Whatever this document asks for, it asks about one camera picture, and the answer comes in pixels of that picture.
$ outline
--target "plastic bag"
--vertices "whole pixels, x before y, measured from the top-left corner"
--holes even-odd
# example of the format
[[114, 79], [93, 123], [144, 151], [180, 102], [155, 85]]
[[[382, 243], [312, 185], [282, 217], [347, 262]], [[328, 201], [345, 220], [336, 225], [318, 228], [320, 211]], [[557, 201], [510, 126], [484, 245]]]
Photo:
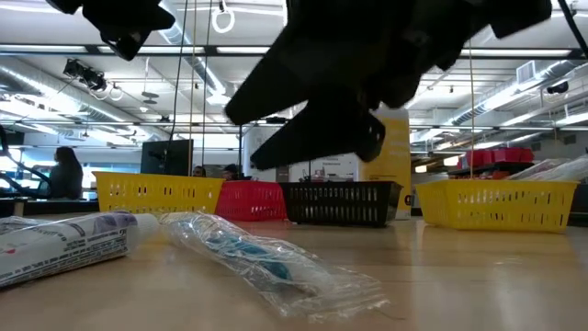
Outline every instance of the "plastic bag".
[[583, 155], [553, 169], [534, 174], [525, 180], [580, 181], [588, 177], [588, 155]]
[[545, 161], [542, 161], [536, 165], [531, 166], [530, 168], [523, 170], [519, 173], [516, 173], [514, 175], [511, 175], [505, 179], [508, 180], [526, 180], [529, 177], [544, 172], [544, 171], [548, 171], [550, 169], [553, 169], [557, 166], [561, 166], [566, 162], [569, 162], [570, 159], [566, 159], [566, 158], [561, 158], [561, 159], [547, 159]]
[[307, 316], [319, 322], [388, 302], [379, 281], [329, 266], [286, 241], [248, 234], [219, 216], [172, 213], [160, 223], [175, 245], [232, 269], [283, 316]]

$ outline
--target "toothpaste tube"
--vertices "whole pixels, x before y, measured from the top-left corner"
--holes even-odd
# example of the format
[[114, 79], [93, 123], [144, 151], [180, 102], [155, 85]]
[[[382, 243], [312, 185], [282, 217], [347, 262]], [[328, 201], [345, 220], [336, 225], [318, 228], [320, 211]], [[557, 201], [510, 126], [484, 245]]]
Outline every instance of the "toothpaste tube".
[[153, 215], [126, 212], [0, 219], [0, 288], [125, 256], [157, 229]]

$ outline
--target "wooden table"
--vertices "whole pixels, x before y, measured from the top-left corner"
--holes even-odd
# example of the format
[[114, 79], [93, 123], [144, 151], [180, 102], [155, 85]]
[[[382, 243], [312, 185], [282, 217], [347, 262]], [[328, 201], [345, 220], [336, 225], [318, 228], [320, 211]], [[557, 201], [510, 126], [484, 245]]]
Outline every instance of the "wooden table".
[[567, 235], [241, 224], [383, 282], [346, 323], [283, 319], [228, 269], [162, 237], [134, 254], [0, 292], [3, 331], [588, 330], [588, 229]]

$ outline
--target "window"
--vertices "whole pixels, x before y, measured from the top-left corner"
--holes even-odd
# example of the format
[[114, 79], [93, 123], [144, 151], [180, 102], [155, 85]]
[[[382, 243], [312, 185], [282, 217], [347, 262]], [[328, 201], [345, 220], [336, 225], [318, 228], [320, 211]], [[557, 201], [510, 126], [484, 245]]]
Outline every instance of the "window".
[[569, 136], [563, 137], [563, 144], [564, 145], [575, 144], [575, 143], [576, 143], [576, 135], [575, 134], [571, 134]]

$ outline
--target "woman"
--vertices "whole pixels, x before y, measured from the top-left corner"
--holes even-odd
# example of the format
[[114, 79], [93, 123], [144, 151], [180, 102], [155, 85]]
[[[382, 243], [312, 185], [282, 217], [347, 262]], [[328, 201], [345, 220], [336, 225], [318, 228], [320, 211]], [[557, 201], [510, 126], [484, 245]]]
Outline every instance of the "woman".
[[202, 165], [197, 165], [192, 172], [192, 176], [194, 177], [205, 177], [206, 176], [206, 169]]
[[78, 200], [82, 198], [82, 179], [84, 172], [75, 157], [74, 150], [59, 147], [55, 151], [55, 162], [49, 175], [51, 181], [51, 197], [55, 199]]

